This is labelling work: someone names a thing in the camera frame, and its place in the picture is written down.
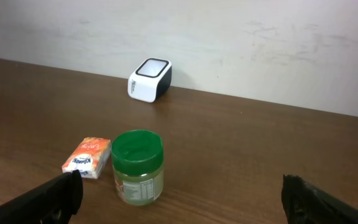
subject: jar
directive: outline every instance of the jar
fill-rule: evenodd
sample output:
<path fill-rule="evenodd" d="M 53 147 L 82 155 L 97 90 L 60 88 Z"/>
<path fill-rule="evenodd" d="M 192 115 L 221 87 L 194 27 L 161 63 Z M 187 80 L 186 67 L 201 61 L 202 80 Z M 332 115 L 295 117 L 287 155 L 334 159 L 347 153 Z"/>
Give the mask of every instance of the jar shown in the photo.
<path fill-rule="evenodd" d="M 163 147 L 158 134 L 134 130 L 119 135 L 111 147 L 118 196 L 130 205 L 147 205 L 163 188 Z"/>

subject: nutrition label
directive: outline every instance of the nutrition label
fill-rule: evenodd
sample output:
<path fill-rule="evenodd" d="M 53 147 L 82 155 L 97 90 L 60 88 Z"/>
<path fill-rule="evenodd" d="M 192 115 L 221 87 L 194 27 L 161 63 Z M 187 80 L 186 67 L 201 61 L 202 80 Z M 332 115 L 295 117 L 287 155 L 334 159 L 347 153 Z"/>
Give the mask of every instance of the nutrition label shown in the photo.
<path fill-rule="evenodd" d="M 122 182 L 124 195 L 128 200 L 147 200 L 154 196 L 153 179 L 140 183 Z"/>

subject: gray screen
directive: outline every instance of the gray screen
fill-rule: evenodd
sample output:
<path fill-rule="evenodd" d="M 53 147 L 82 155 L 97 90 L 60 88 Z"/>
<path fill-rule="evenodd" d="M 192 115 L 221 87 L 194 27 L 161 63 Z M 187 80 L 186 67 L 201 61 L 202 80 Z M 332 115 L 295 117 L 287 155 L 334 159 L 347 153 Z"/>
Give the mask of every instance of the gray screen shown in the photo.
<path fill-rule="evenodd" d="M 167 62 L 156 60 L 156 59 L 149 59 L 138 71 L 139 75 L 147 75 L 150 77 L 156 77 L 164 66 L 167 65 Z"/>

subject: wooden table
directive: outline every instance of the wooden table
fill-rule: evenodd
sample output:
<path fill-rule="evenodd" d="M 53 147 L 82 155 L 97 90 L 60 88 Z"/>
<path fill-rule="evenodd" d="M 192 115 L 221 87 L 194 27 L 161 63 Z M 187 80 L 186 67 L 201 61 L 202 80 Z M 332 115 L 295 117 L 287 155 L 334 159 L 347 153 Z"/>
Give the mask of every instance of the wooden table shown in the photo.
<path fill-rule="evenodd" d="M 358 209 L 358 118 L 175 87 L 144 103 L 126 85 L 0 60 L 0 204 L 61 174 L 84 137 L 149 129 L 164 143 L 160 198 L 121 202 L 109 160 L 71 223 L 286 223 L 283 174 Z"/>

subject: green lid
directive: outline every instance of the green lid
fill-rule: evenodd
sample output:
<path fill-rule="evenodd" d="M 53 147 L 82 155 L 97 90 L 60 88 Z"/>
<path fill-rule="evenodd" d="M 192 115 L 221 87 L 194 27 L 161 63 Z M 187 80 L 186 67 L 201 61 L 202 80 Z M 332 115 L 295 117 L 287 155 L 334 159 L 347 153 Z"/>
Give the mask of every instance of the green lid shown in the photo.
<path fill-rule="evenodd" d="M 146 130 L 119 135 L 112 143 L 111 155 L 114 168 L 131 176 L 152 173 L 164 160 L 160 136 Z"/>

